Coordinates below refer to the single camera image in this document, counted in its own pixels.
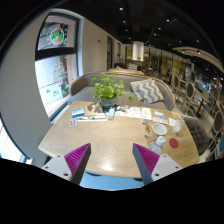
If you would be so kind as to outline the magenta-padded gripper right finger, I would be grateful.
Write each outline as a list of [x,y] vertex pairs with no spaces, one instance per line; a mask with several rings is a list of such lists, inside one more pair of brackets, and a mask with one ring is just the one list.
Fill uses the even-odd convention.
[[136,143],[133,144],[132,153],[145,185],[182,169],[167,154],[158,155]]

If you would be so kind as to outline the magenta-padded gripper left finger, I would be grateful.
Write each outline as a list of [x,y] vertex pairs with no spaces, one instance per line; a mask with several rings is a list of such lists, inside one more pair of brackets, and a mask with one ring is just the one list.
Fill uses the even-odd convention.
[[79,185],[91,155],[91,144],[87,143],[66,155],[56,155],[42,169]]

